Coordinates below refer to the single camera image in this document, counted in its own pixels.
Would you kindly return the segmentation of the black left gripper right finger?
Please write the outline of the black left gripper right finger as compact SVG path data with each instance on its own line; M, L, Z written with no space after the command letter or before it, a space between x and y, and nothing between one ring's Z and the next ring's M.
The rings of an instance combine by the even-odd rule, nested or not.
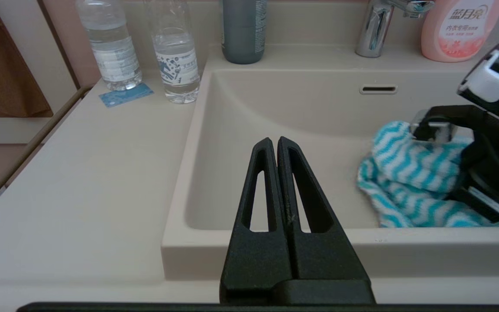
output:
M297 279L369 280L300 146L277 145L283 223Z

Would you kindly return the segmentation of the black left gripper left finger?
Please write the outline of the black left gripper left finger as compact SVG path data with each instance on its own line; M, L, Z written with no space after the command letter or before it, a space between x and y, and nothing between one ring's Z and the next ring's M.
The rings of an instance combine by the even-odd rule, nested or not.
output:
M251 218L260 172L265 175L269 230L253 232ZM272 140L265 138L252 149L220 277L220 303L274 303L273 288L292 278L283 210L275 149Z

